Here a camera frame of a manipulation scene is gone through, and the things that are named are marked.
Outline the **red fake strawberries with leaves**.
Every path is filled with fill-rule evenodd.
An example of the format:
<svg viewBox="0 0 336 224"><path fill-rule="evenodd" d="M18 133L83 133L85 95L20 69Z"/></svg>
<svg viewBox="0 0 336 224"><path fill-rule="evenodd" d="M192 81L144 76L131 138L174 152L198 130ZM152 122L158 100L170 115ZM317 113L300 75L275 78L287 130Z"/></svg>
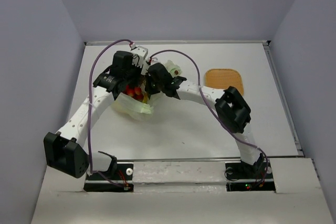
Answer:
<svg viewBox="0 0 336 224"><path fill-rule="evenodd" d="M125 90L123 92L124 94L136 99L136 100L142 100L144 97L144 93L139 86L130 86L126 85Z"/></svg>

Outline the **pale green plastic bag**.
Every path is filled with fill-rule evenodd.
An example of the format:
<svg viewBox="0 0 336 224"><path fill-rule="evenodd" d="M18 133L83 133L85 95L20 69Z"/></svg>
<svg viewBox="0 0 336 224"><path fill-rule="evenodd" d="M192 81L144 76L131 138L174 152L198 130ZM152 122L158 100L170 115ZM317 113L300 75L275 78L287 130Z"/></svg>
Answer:
<svg viewBox="0 0 336 224"><path fill-rule="evenodd" d="M181 76L182 70L178 65L174 64L170 60L168 60L166 63L161 63L161 64L163 64L165 66L167 71L173 77L173 81L171 83L172 84L171 87L173 88L173 86L175 85L175 81L177 81L178 77ZM143 81L141 81L141 84L139 85L139 87L141 87L143 92L146 92L145 91L145 82L146 82L145 75L144 76L142 75ZM149 95L148 94L149 102L148 102L148 104L145 104L145 103L142 103L141 100L136 100L136 99L124 94L124 93L121 93L117 97L117 99L114 101L114 103L111 105L111 107L115 111L117 111L119 113L127 114L135 120L145 121L153 115L154 107L158 103L158 100L164 95L165 94L163 92L160 92L160 93L157 93L157 94L154 94L154 95ZM177 93L176 93L176 95L167 95L167 96L176 98Z"/></svg>

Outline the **yellow fake banana bunch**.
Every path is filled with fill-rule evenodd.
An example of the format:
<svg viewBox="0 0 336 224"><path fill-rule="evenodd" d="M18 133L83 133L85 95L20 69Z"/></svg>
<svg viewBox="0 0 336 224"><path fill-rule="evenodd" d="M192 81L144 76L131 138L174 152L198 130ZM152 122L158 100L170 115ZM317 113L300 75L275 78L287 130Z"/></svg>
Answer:
<svg viewBox="0 0 336 224"><path fill-rule="evenodd" d="M148 94L146 92L142 93L142 99L141 99L142 103L148 104L149 102L149 97Z"/></svg>

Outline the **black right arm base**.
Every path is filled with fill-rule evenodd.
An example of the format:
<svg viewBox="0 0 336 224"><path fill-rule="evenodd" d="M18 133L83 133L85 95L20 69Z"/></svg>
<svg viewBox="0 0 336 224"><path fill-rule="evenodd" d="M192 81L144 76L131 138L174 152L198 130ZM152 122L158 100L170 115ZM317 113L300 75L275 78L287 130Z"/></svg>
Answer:
<svg viewBox="0 0 336 224"><path fill-rule="evenodd" d="M267 172L262 168L256 174L247 174L243 171L242 163L226 163L224 176L226 178L226 190L228 192L248 191L275 191L274 177L271 165Z"/></svg>

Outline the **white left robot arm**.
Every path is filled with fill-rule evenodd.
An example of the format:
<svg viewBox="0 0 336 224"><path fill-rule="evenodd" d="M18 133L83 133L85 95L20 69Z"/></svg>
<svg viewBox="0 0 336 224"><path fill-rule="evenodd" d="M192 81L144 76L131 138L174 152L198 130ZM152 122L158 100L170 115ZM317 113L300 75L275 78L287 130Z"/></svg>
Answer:
<svg viewBox="0 0 336 224"><path fill-rule="evenodd" d="M127 87L139 84L145 75L148 50L135 47L117 51L109 65L96 78L89 75L89 92L73 116L56 133L47 133L43 144L47 165L71 177L98 172L104 179L116 174L117 159L109 154L93 153L91 129L102 113Z"/></svg>

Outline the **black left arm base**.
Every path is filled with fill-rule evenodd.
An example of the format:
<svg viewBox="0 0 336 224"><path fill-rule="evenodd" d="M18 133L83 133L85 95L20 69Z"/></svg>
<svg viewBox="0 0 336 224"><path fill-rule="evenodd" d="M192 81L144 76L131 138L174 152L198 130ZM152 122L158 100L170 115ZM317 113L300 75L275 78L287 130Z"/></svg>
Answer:
<svg viewBox="0 0 336 224"><path fill-rule="evenodd" d="M131 193L134 189L133 173L133 163L118 163L112 175L103 172L87 175L83 189L92 193Z"/></svg>

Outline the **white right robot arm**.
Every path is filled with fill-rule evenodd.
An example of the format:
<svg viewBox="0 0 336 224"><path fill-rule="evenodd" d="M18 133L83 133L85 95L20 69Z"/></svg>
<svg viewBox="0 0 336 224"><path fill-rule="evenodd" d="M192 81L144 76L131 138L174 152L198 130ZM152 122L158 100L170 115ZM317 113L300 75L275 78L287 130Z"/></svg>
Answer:
<svg viewBox="0 0 336 224"><path fill-rule="evenodd" d="M161 63L147 63L146 91L207 106L219 124L235 139L240 152L241 171L248 178L266 174L268 159L255 143L250 127L251 109L234 87L214 89L172 76Z"/></svg>

